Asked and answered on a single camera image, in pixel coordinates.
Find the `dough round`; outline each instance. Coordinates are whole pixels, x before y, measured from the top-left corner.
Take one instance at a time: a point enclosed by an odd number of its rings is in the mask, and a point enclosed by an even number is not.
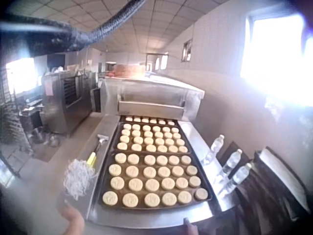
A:
[[[177,165],[179,163],[179,158],[177,156],[170,156],[168,159],[169,164],[171,165]]]
[[[145,131],[144,137],[152,138],[152,136],[153,136],[153,133],[151,131]]]
[[[134,143],[132,145],[132,150],[133,151],[141,151],[141,145],[140,144],[137,144],[137,143]]]
[[[177,153],[178,152],[178,148],[175,145],[171,145],[168,147],[168,151],[171,153]]]
[[[167,164],[167,157],[160,155],[156,158],[156,163],[158,165],[166,165]]]
[[[181,163],[183,163],[184,165],[189,165],[191,163],[191,158],[184,155],[181,157]]]
[[[114,206],[118,201],[117,194],[115,192],[108,191],[105,194],[103,194],[102,201],[104,202],[104,204]]]
[[[175,187],[175,181],[171,178],[165,178],[162,180],[161,186],[165,190],[171,190]]]
[[[126,130],[131,130],[132,129],[132,125],[130,125],[130,124],[124,124],[123,127]]]
[[[128,182],[128,187],[131,191],[139,192],[142,189],[143,183],[140,179],[131,179]]]
[[[128,156],[127,161],[129,164],[135,165],[139,162],[139,156],[137,154],[131,154]]]
[[[155,193],[148,193],[145,196],[145,204],[148,207],[157,207],[160,204],[160,198]]]
[[[146,168],[144,168],[144,170],[143,170],[143,175],[144,175],[146,178],[148,178],[148,179],[154,178],[154,177],[156,176],[156,174],[157,174],[157,171],[156,171],[153,167],[151,167],[151,166],[146,167]]]
[[[130,132],[129,130],[127,130],[127,129],[124,129],[124,130],[122,130],[122,135],[124,135],[124,136],[130,136],[130,135],[131,135],[131,132]]]
[[[125,143],[118,143],[117,148],[121,150],[126,150],[127,149],[127,144]]]
[[[154,165],[156,163],[156,158],[152,155],[147,155],[145,156],[144,162],[147,165]]]
[[[147,191],[149,192],[155,192],[158,190],[158,188],[160,187],[160,184],[157,180],[155,179],[150,179],[147,180],[146,184],[145,184],[145,188]]]
[[[164,133],[164,137],[165,137],[166,139],[171,139],[171,138],[173,137],[173,134],[170,133],[170,132],[165,132],[165,133]]]
[[[134,143],[142,144],[143,143],[143,138],[140,136],[136,136],[134,138]]]
[[[199,187],[201,179],[198,176],[191,176],[189,179],[189,185],[193,188]]]
[[[160,131],[161,131],[161,127],[159,127],[159,126],[154,126],[154,127],[152,127],[152,130],[153,130],[154,132],[160,132]]]
[[[124,184],[124,180],[119,176],[113,177],[110,181],[111,187],[115,190],[122,189],[124,187]]]
[[[118,164],[112,164],[109,166],[109,173],[112,176],[118,176],[122,173],[122,168]]]
[[[157,147],[155,147],[154,145],[150,144],[150,145],[148,145],[148,146],[146,147],[146,150],[147,150],[148,152],[156,152]]]
[[[178,140],[176,140],[176,144],[178,146],[184,146],[185,145],[185,141],[183,141],[182,139],[178,139]]]
[[[146,145],[153,144],[153,139],[150,138],[150,137],[147,137],[147,138],[144,139],[144,143],[145,143]]]
[[[126,175],[131,177],[131,178],[135,178],[138,176],[139,170],[136,166],[131,165],[129,167],[126,168]]]
[[[205,200],[207,197],[208,197],[208,193],[205,189],[203,188],[199,188],[197,189],[196,193],[195,193],[195,197],[198,199],[198,200]]]
[[[128,143],[129,142],[129,137],[128,136],[121,136],[119,138],[119,140],[122,142],[122,143]]]
[[[162,132],[155,132],[155,138],[163,138]]]
[[[166,140],[165,140],[165,145],[167,145],[167,146],[174,145],[174,140],[172,140],[172,139],[166,139]]]
[[[159,177],[166,178],[170,176],[171,171],[169,168],[162,166],[158,169],[157,174],[159,175]]]
[[[189,192],[187,191],[182,191],[178,194],[177,197],[178,201],[182,204],[188,204],[192,200],[192,196]]]
[[[144,125],[144,126],[142,127],[142,130],[143,130],[143,131],[151,131],[151,127],[148,126],[148,125]]]
[[[187,167],[187,171],[186,172],[187,172],[188,175],[193,176],[193,175],[197,174],[198,169],[195,166],[190,165],[190,166]]]
[[[176,165],[172,168],[172,174],[176,177],[180,177],[184,174],[184,169],[181,166]]]
[[[117,163],[120,163],[120,164],[125,163],[125,161],[126,161],[126,154],[124,154],[124,153],[116,154],[115,161]]]
[[[135,207],[138,204],[138,197],[133,193],[127,193],[123,197],[125,207]]]
[[[176,202],[177,202],[177,198],[176,198],[175,194],[173,194],[171,192],[167,192],[162,197],[162,203],[165,206],[168,206],[168,207],[173,206],[173,205],[175,205]]]
[[[185,178],[178,178],[175,183],[176,187],[179,189],[185,189],[188,187],[188,180]]]

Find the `water bottle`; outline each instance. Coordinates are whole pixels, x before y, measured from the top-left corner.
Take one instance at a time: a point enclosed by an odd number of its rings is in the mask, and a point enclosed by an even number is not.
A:
[[[247,163],[246,165],[242,166],[238,169],[238,171],[235,173],[233,178],[230,179],[230,181],[221,189],[221,191],[218,193],[218,197],[222,198],[227,194],[230,194],[235,188],[242,183],[246,179],[246,177],[249,175],[249,171],[252,168],[252,165],[250,163]]]
[[[237,149],[236,152],[234,152],[234,153],[232,153],[230,155],[230,157],[227,160],[226,164],[223,166],[223,168],[221,169],[219,174],[215,177],[215,179],[213,181],[214,184],[222,181],[223,179],[225,179],[231,173],[231,171],[235,168],[235,166],[240,161],[242,153],[243,152],[242,152],[241,149]]]

